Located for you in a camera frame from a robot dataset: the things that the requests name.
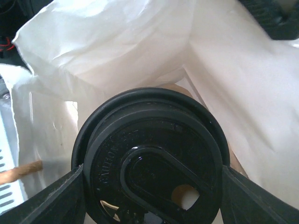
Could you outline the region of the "cream paper bag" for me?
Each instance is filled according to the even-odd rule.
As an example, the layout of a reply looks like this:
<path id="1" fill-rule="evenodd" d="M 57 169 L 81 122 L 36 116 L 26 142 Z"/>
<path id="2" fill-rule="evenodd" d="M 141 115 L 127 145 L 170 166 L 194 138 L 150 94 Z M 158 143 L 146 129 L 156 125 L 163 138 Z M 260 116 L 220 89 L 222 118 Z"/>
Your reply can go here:
<path id="1" fill-rule="evenodd" d="M 299 205 L 299 42 L 275 41 L 235 0 L 56 0 L 14 39 L 25 66 L 1 63 L 18 162 L 43 172 L 30 198 L 70 170 L 89 115 L 137 87 L 185 82 L 219 122 L 248 178 Z"/>

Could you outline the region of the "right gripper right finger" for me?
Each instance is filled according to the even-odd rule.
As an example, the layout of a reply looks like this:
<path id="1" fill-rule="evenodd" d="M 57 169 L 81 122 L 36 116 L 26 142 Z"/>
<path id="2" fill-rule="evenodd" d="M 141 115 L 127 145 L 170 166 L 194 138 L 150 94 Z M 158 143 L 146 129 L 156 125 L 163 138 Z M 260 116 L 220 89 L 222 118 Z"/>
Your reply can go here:
<path id="1" fill-rule="evenodd" d="M 225 224 L 297 224 L 299 210 L 231 167 L 222 167 L 221 215 Z"/>

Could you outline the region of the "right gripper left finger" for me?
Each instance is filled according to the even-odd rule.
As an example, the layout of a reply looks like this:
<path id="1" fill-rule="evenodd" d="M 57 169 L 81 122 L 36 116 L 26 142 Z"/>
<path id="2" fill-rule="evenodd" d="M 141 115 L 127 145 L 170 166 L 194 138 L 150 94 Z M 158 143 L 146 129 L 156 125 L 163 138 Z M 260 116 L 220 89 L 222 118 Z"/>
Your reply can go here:
<path id="1" fill-rule="evenodd" d="M 83 165 L 0 216 L 2 224 L 82 224 L 84 220 Z"/>

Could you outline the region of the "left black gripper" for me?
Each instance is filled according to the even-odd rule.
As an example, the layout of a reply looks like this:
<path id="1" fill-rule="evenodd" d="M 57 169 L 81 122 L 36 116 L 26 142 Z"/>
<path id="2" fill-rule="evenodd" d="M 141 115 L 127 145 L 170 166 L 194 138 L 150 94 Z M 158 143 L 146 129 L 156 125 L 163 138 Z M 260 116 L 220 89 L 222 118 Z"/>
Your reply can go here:
<path id="1" fill-rule="evenodd" d="M 299 38 L 299 2 L 286 0 L 238 0 L 273 40 Z"/>

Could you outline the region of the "single black lid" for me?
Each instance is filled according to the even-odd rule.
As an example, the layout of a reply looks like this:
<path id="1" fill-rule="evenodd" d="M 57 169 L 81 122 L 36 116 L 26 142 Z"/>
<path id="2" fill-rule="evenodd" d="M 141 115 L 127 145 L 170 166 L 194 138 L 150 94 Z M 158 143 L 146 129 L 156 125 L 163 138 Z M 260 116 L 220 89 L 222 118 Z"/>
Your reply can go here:
<path id="1" fill-rule="evenodd" d="M 199 102 L 162 88 L 118 94 L 81 127 L 71 167 L 83 165 L 87 214 L 98 224 L 210 224 L 222 195 L 226 137 Z"/>

